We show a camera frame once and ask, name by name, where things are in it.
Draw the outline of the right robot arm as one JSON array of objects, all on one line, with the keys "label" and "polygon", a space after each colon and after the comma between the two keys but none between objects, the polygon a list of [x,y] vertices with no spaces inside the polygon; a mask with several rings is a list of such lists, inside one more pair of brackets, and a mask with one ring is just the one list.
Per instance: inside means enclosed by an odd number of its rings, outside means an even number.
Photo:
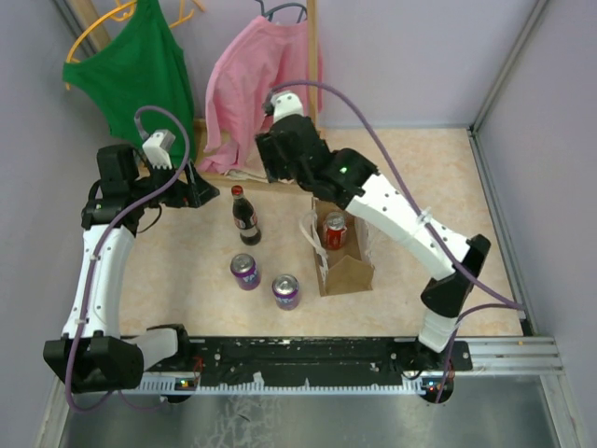
[{"label": "right robot arm", "polygon": [[427,369],[450,357],[449,339],[491,244],[481,234],[466,238],[416,212],[406,191],[396,189],[378,167],[351,148],[330,150],[312,120],[291,115],[256,137],[270,182],[294,180],[313,197],[365,220],[405,247],[431,278],[416,355]]}]

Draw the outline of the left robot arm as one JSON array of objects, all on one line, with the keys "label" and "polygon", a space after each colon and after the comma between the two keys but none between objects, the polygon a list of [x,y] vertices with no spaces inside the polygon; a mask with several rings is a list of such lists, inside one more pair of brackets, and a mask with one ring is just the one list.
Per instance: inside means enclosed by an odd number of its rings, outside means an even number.
[{"label": "left robot arm", "polygon": [[192,164],[183,180],[174,180],[175,170],[167,168],[140,176],[129,145],[99,149],[97,164],[100,178],[81,213],[84,250],[76,297],[60,338],[43,349],[52,371],[77,394],[133,389],[162,361],[177,371],[192,363],[194,348],[181,324],[122,339],[122,285],[147,208],[199,208],[219,194]]}]

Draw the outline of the red soda can front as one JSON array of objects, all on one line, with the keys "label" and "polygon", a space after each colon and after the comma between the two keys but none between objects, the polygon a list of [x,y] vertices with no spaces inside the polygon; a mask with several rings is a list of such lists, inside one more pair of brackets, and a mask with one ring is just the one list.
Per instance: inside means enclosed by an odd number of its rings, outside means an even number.
[{"label": "red soda can front", "polygon": [[347,230],[345,215],[339,211],[330,212],[323,223],[326,249],[341,249],[345,244]]}]

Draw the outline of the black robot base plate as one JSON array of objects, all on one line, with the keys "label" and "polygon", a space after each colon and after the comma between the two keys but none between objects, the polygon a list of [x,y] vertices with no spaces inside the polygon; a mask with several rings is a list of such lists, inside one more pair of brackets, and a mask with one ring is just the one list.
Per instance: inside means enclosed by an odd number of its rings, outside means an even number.
[{"label": "black robot base plate", "polygon": [[137,393],[423,396],[443,375],[472,369],[467,343],[446,355],[411,338],[204,337],[188,350],[146,372]]}]

